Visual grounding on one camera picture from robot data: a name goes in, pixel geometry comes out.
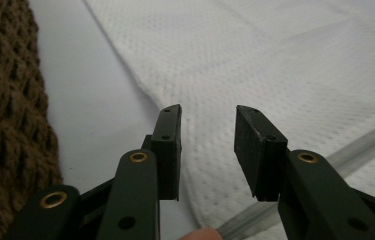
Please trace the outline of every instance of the black metal bracket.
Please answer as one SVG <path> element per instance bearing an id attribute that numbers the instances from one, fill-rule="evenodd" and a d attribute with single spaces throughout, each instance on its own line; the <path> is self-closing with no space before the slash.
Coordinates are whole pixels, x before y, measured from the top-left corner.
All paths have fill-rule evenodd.
<path id="1" fill-rule="evenodd" d="M 60 185 L 31 197 L 4 239 L 160 239 L 159 200 L 178 200 L 181 112 L 180 105 L 163 109 L 113 179 L 82 195 Z"/>
<path id="2" fill-rule="evenodd" d="M 260 111 L 237 107 L 234 150 L 252 195 L 278 201 L 289 239 L 375 239 L 375 198 L 350 188 L 327 160 L 290 151 Z M 5 240 L 159 239 L 159 200 L 178 199 L 181 106 L 160 112 L 141 149 L 124 154 L 115 177 L 80 195 L 52 186 L 33 196 Z"/>
<path id="3" fill-rule="evenodd" d="M 350 188 L 328 161 L 290 151 L 258 110 L 238 106 L 235 152 L 258 201 L 278 201 L 289 239 L 375 239 L 375 198 Z"/>

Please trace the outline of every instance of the finger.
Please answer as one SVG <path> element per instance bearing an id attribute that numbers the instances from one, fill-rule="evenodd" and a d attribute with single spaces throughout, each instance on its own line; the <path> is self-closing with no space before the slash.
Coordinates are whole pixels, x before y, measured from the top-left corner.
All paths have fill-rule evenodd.
<path id="1" fill-rule="evenodd" d="M 185 235 L 179 240 L 222 240 L 222 237 L 215 229 L 202 228 Z"/>

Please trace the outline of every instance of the bolt hole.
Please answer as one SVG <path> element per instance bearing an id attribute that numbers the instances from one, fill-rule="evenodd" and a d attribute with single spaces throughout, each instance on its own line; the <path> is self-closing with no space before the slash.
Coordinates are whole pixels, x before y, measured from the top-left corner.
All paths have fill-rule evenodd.
<path id="1" fill-rule="evenodd" d="M 41 199 L 40 205 L 43 208 L 54 208 L 61 205 L 68 198 L 65 192 L 54 192 Z"/>
<path id="2" fill-rule="evenodd" d="M 133 155 L 133 158 L 134 158 L 135 160 L 140 160 L 140 159 L 143 159 L 144 156 L 143 156 L 143 154 L 134 154 L 134 155 Z"/>
<path id="3" fill-rule="evenodd" d="M 148 157 L 147 154 L 143 152 L 137 152 L 137 153 L 131 154 L 130 161 L 135 162 L 135 163 L 140 163 L 140 162 L 146 161 L 147 157 Z"/>
<path id="4" fill-rule="evenodd" d="M 318 158 L 311 154 L 311 153 L 299 153 L 298 158 L 307 163 L 316 163 L 318 162 Z"/>
<path id="5" fill-rule="evenodd" d="M 368 230 L 367 224 L 357 218 L 349 218 L 347 220 L 347 223 L 349 223 L 351 227 L 355 228 L 358 231 L 365 232 Z"/>
<path id="6" fill-rule="evenodd" d="M 130 228 L 133 228 L 135 225 L 135 218 L 133 217 L 124 217 L 119 221 L 119 228 L 123 230 L 128 230 Z"/>

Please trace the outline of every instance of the brown knitted fabric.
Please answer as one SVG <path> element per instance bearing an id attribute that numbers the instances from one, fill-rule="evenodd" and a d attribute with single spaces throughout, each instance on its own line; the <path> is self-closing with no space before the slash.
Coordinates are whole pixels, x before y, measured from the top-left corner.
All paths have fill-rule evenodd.
<path id="1" fill-rule="evenodd" d="M 0 239 L 33 193 L 62 181 L 37 30 L 26 0 L 0 0 Z"/>

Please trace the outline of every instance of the white textured fabric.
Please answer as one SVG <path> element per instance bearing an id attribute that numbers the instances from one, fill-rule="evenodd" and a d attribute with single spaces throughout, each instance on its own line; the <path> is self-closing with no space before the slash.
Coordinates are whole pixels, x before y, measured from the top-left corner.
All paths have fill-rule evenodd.
<path id="1" fill-rule="evenodd" d="M 266 114 L 290 149 L 324 156 L 375 128 L 375 19 L 358 9 L 311 0 L 86 1 L 139 86 L 159 107 L 182 105 L 182 184 L 204 226 L 255 202 L 233 152 L 236 105 Z"/>

